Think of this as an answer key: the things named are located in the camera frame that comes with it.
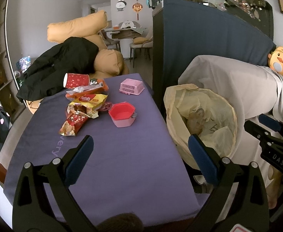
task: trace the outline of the yellow trash bag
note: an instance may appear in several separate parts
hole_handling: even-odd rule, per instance
[[[168,131],[180,156],[190,167],[199,170],[188,148],[187,126],[220,157],[231,155],[235,148],[237,119],[234,108],[225,98],[194,84],[184,84],[166,89],[164,105]]]

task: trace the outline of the white label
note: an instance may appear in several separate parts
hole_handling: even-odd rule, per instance
[[[246,229],[240,224],[236,224],[230,232],[252,232],[251,230]]]

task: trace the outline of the chick plush toy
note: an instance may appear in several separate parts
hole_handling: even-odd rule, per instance
[[[283,47],[277,47],[274,52],[268,54],[268,65],[275,72],[283,75]]]

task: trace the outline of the red paper cup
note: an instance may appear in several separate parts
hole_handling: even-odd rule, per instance
[[[74,89],[78,86],[87,86],[90,84],[89,75],[67,73],[64,76],[63,87]]]

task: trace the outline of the table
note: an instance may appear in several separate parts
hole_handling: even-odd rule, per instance
[[[76,147],[85,135],[94,139],[94,151],[70,191],[90,221],[134,212],[145,226],[179,221],[195,216],[207,194],[195,194],[167,126],[147,89],[136,95],[119,92],[126,79],[139,74],[106,79],[107,101],[127,101],[138,114],[130,127],[117,128],[107,112],[89,119],[76,137],[58,134],[65,122],[69,101],[65,91],[45,98],[24,130],[8,167],[4,193],[13,203],[24,163],[49,163]],[[51,189],[46,193],[55,216],[63,220]]]
[[[111,32],[112,39],[119,39],[121,46],[121,53],[124,59],[130,58],[130,44],[133,38],[139,37],[144,32],[145,28],[133,29],[105,29],[106,32]]]

